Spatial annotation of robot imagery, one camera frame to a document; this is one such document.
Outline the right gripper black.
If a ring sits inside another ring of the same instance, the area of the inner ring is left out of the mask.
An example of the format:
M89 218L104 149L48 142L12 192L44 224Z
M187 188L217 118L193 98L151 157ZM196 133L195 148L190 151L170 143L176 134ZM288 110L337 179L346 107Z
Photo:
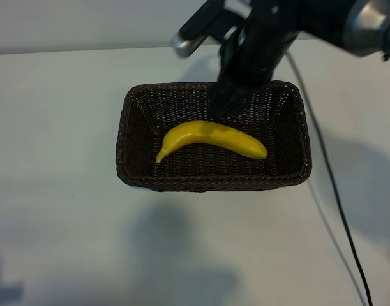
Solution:
M217 122L239 115L255 89L272 75L299 34L299 1L250 1L251 11L225 44L221 72L210 89L210 112Z

